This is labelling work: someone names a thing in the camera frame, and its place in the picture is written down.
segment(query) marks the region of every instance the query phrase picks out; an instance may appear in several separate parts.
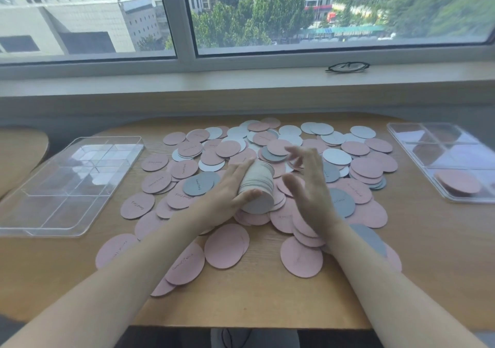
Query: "paper circle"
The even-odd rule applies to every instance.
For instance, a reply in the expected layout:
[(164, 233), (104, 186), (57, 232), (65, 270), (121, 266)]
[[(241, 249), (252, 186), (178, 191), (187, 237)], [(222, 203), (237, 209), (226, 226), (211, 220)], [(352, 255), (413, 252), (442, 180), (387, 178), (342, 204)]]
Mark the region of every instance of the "paper circle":
[(148, 234), (156, 231), (164, 224), (164, 220), (160, 219), (156, 212), (150, 211), (138, 220), (134, 227), (134, 234), (139, 241), (144, 239)]
[(137, 219), (150, 211), (154, 205), (154, 195), (139, 192), (127, 198), (120, 207), (120, 215), (125, 219)]
[(397, 161), (383, 152), (370, 152), (367, 157), (378, 160), (384, 172), (395, 172), (399, 168)]
[(311, 278), (323, 267), (321, 250), (306, 247), (295, 237), (289, 237), (282, 243), (280, 258), (284, 267), (300, 278)]
[(253, 136), (252, 142), (256, 143), (259, 146), (266, 146), (267, 144), (269, 144), (270, 141), (275, 139), (277, 139), (277, 136), (273, 133), (259, 132)]
[(167, 134), (163, 138), (163, 143), (170, 145), (170, 146), (174, 146), (174, 145), (180, 144), (181, 142), (184, 142), (185, 140), (186, 140), (186, 134), (185, 133), (173, 132), (173, 133)]
[(326, 161), (337, 165), (347, 165), (352, 161), (352, 158), (347, 152), (337, 148), (327, 148), (323, 151), (323, 157)]
[(267, 123), (270, 126), (270, 129), (275, 129), (280, 126), (280, 120), (275, 117), (267, 117), (261, 120), (262, 123)]
[(204, 255), (210, 265), (218, 269), (232, 267), (244, 255), (244, 239), (237, 224), (218, 228), (204, 243)]
[(392, 152), (393, 150), (392, 145), (383, 139), (368, 138), (364, 141), (364, 144), (375, 151)]
[(174, 164), (170, 169), (170, 173), (176, 179), (185, 179), (194, 175), (197, 172), (198, 165), (194, 160), (183, 160)]
[(342, 143), (341, 149), (347, 152), (348, 154), (355, 156), (366, 155), (370, 152), (370, 148), (366, 146), (364, 143), (356, 142), (356, 141), (347, 141)]
[(350, 128), (350, 132), (359, 138), (374, 138), (376, 132), (368, 126), (353, 126)]
[(204, 267), (204, 253), (201, 247), (192, 242), (179, 255), (172, 267), (165, 274), (170, 284), (181, 286), (192, 282), (201, 273)]
[(224, 141), (215, 148), (215, 152), (217, 153), (217, 155), (223, 158), (234, 156), (240, 150), (241, 145), (237, 141)]
[(284, 125), (279, 128), (279, 133), (283, 135), (301, 135), (302, 131), (294, 125)]
[(141, 162), (141, 168), (147, 172), (154, 172), (165, 167), (167, 163), (167, 154), (151, 154)]
[(97, 269), (101, 269), (113, 258), (132, 248), (138, 243), (136, 236), (130, 233), (118, 234), (105, 242), (96, 255), (95, 264)]
[(434, 177), (445, 186), (461, 193), (475, 194), (482, 189), (481, 183), (469, 172), (458, 169), (442, 169)]

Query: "white paper circle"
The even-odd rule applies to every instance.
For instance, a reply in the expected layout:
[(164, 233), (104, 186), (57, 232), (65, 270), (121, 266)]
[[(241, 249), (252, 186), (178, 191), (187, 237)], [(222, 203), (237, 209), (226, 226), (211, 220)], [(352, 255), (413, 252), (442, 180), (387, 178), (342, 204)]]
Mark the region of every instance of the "white paper circle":
[(327, 148), (325, 151), (323, 151), (322, 155), (327, 162), (340, 166), (350, 164), (352, 161), (352, 158), (347, 152), (339, 150), (337, 148)]
[(350, 128), (350, 132), (359, 138), (374, 138), (376, 137), (376, 132), (368, 126), (353, 126)]
[(221, 130), (219, 127), (214, 127), (214, 126), (207, 127), (205, 130), (207, 130), (210, 133), (210, 136), (208, 137), (208, 139), (217, 139), (223, 133), (223, 130)]
[(302, 131), (297, 126), (294, 125), (284, 125), (279, 128), (279, 133), (281, 135), (301, 135)]

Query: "pink paper circle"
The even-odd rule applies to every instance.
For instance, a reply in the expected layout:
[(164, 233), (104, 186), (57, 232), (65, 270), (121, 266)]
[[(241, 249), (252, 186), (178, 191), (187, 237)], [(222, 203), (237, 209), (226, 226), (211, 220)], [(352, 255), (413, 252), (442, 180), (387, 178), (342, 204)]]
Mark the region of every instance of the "pink paper circle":
[(392, 268), (396, 271), (402, 272), (402, 262), (399, 255), (390, 246), (385, 244), (385, 251), (387, 252), (387, 262), (390, 263)]
[(244, 255), (244, 240), (236, 224), (218, 228), (204, 244), (204, 256), (218, 269), (232, 267)]
[(399, 168), (399, 164), (393, 157), (382, 152), (370, 152), (367, 157), (377, 160), (384, 172), (395, 172)]
[(295, 237), (286, 239), (280, 248), (280, 258), (285, 268), (300, 278), (311, 278), (323, 267), (321, 250), (306, 247)]
[(172, 182), (169, 171), (159, 171), (146, 176), (141, 182), (141, 189), (145, 193), (153, 194), (164, 190)]
[(203, 145), (199, 142), (189, 142), (185, 141), (177, 146), (177, 152), (180, 156), (189, 158), (191, 156), (196, 156), (203, 151)]
[(184, 142), (186, 140), (186, 134), (182, 132), (173, 132), (170, 134), (167, 134), (164, 139), (163, 143), (174, 146), (177, 144), (180, 144), (181, 142)]
[(151, 154), (141, 162), (141, 168), (147, 172), (162, 169), (168, 164), (167, 154)]
[(392, 152), (393, 150), (393, 146), (383, 139), (368, 138), (364, 141), (364, 144), (375, 151)]
[(370, 148), (361, 142), (349, 141), (341, 144), (341, 149), (351, 155), (362, 156), (370, 152)]
[(248, 159), (256, 159), (256, 151), (252, 148), (246, 147), (243, 151), (232, 156), (229, 160), (229, 164), (242, 164)]
[(156, 231), (164, 224), (164, 220), (160, 219), (156, 212), (150, 211), (138, 220), (134, 227), (134, 234), (139, 241), (144, 239), (148, 234)]
[(370, 158), (353, 159), (350, 163), (350, 167), (356, 173), (368, 177), (369, 179), (376, 179), (383, 175), (382, 165), (377, 160)]
[(442, 169), (436, 171), (434, 176), (442, 184), (461, 193), (475, 194), (479, 193), (482, 189), (481, 183), (466, 171)]
[(270, 126), (270, 129), (275, 129), (280, 126), (280, 120), (275, 117), (267, 117), (260, 120), (262, 123), (267, 123)]
[(120, 215), (125, 219), (137, 219), (150, 211), (154, 205), (154, 195), (139, 192), (127, 198), (120, 207)]
[(267, 144), (270, 143), (270, 141), (273, 141), (275, 139), (277, 139), (277, 136), (273, 133), (259, 132), (253, 136), (252, 141), (256, 143), (258, 146), (266, 146)]
[(316, 151), (318, 151), (318, 154), (321, 154), (328, 148), (327, 144), (324, 141), (314, 138), (305, 139), (304, 141), (302, 141), (302, 146), (307, 148), (315, 148)]
[(160, 297), (163, 295), (166, 295), (167, 293), (173, 291), (175, 289), (175, 286), (167, 282), (165, 277), (158, 283), (154, 291), (152, 292), (151, 296), (153, 297)]
[(210, 132), (205, 129), (196, 129), (188, 133), (187, 140), (190, 142), (204, 142), (210, 137)]
[(170, 173), (177, 179), (185, 179), (194, 175), (198, 169), (197, 163), (193, 159), (189, 159), (174, 164)]
[(201, 161), (207, 166), (216, 166), (224, 161), (223, 158), (219, 157), (214, 149), (206, 150), (201, 154)]
[(251, 123), (247, 126), (247, 128), (248, 128), (248, 130), (250, 130), (252, 132), (263, 132), (263, 131), (269, 129), (270, 125), (267, 123), (262, 123), (262, 122)]
[(96, 255), (95, 264), (97, 269), (101, 269), (103, 266), (110, 263), (110, 261), (123, 253), (129, 248), (132, 248), (138, 243), (136, 236), (130, 233), (118, 234), (105, 242), (98, 254)]
[(203, 267), (203, 250), (198, 244), (192, 242), (167, 271), (165, 279), (172, 285), (181, 286), (196, 279)]
[(389, 217), (383, 206), (375, 200), (356, 205), (352, 215), (346, 217), (349, 224), (364, 224), (369, 228), (381, 228), (387, 224)]
[(284, 156), (288, 154), (288, 151), (285, 149), (286, 146), (292, 147), (292, 143), (285, 139), (275, 139), (273, 141), (270, 141), (266, 148), (273, 155)]

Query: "wooden desk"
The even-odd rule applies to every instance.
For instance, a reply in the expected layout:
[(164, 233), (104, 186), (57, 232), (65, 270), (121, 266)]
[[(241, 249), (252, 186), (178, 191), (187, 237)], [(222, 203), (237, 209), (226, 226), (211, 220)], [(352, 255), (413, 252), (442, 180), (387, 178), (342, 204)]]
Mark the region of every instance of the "wooden desk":
[(0, 127), (0, 198), (18, 186), (48, 151), (48, 136), (31, 127)]
[[(366, 125), (394, 143), (399, 170), (387, 187), (373, 192), (389, 214), (376, 232), (393, 247), (403, 272), (469, 329), (495, 330), (495, 206), (454, 204), (443, 199), (387, 132), (398, 119), (355, 113), (275, 115), (283, 125), (327, 122), (340, 132)], [(246, 119), (147, 119), (101, 135), (141, 135), (145, 151), (121, 186), (79, 239), (0, 240), (0, 314), (30, 320), (95, 271), (95, 256), (110, 237), (133, 232), (136, 221), (119, 215), (121, 203), (140, 190), (141, 159), (150, 152), (170, 154), (162, 138), (174, 131), (216, 125), (237, 126)], [(312, 279), (291, 275), (280, 261), (286, 238), (270, 225), (247, 227), (251, 245), (228, 270), (205, 265), (192, 283), (162, 298), (150, 298), (135, 324), (159, 326), (244, 326), (363, 329), (370, 324), (336, 261), (324, 256)], [(199, 238), (202, 245), (205, 238)]]

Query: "building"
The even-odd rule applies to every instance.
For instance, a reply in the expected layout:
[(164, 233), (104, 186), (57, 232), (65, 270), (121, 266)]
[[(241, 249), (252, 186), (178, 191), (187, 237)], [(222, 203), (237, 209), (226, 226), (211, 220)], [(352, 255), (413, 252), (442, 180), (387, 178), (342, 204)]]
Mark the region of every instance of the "building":
[(0, 58), (139, 51), (161, 34), (152, 0), (1, 6)]

